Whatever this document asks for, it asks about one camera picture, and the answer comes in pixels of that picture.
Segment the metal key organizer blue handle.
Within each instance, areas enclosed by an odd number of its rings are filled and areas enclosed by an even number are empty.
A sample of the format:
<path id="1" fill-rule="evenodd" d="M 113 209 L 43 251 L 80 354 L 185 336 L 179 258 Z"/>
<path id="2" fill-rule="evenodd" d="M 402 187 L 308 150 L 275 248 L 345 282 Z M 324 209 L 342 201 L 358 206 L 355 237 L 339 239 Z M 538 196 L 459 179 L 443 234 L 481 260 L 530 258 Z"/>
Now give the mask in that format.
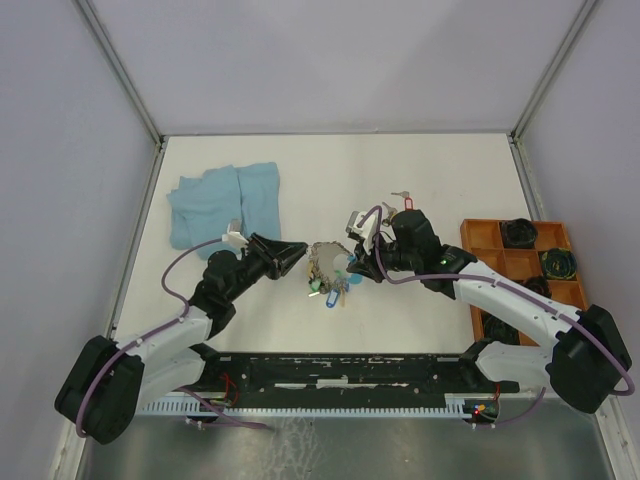
<path id="1" fill-rule="evenodd" d="M 314 279 L 322 282 L 321 294 L 327 295 L 330 290 L 338 289 L 346 294 L 356 285 L 363 282 L 360 275 L 349 274 L 346 270 L 353 254 L 337 241 L 316 242 L 307 249 L 308 286 Z"/>

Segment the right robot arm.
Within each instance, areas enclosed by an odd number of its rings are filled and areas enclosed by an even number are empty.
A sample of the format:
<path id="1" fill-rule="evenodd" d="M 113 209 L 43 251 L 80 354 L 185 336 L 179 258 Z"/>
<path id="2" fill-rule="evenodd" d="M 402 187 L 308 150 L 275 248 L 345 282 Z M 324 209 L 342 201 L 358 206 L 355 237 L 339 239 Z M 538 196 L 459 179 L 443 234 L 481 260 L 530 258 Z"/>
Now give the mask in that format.
<path id="1" fill-rule="evenodd" d="M 377 283 L 421 283 L 428 290 L 489 313 L 524 333 L 533 345 L 475 342 L 458 368 L 467 389 L 504 381 L 553 391 L 583 413 L 596 412 L 610 396 L 631 396 L 632 360 L 606 309 L 561 303 L 506 278 L 474 254 L 443 244 L 420 210 L 392 216 L 391 240 L 383 238 L 382 208 L 355 211 L 347 236 L 355 241 L 348 272 Z"/>

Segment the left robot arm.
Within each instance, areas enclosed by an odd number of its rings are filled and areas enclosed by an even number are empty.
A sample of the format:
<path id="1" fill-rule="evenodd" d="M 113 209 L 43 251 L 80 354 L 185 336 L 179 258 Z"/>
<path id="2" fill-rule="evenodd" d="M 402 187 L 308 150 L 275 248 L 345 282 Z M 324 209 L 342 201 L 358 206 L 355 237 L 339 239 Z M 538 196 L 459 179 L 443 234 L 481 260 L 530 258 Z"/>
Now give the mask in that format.
<path id="1" fill-rule="evenodd" d="M 81 350 L 54 401 L 80 438 L 100 444 L 118 438 L 135 413 L 165 394 L 195 385 L 209 390 L 221 378 L 207 357 L 206 341 L 236 313 L 234 303 L 263 278 L 278 280 L 308 246 L 252 234 L 240 251 L 223 249 L 208 259 L 191 297 L 169 320 L 119 341 L 98 335 Z"/>

